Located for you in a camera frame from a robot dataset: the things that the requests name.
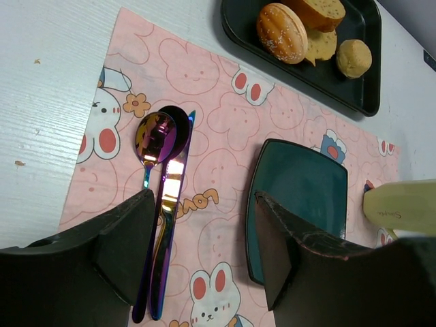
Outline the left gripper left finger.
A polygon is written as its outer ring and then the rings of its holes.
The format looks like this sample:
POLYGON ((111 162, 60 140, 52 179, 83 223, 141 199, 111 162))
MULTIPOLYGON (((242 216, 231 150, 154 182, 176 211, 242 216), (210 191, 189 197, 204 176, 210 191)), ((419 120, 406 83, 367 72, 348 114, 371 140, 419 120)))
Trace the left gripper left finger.
POLYGON ((144 189, 68 230, 2 249, 1 325, 128 325, 154 212, 144 189))

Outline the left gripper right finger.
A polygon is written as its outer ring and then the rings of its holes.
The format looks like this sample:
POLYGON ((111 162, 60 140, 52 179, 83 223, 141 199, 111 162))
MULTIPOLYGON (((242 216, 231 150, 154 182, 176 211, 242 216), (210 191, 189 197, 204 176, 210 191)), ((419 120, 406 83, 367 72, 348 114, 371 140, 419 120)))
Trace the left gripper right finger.
POLYGON ((370 249, 255 195, 268 309, 277 326, 434 326, 435 239, 370 249))

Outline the bread slice top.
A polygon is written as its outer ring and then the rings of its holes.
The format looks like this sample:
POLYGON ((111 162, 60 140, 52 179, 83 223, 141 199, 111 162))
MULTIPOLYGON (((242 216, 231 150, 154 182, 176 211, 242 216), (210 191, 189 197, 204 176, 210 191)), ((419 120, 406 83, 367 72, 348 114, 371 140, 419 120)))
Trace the bread slice top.
POLYGON ((338 0, 282 0, 302 23, 323 33, 334 31, 345 18, 346 10, 338 0))

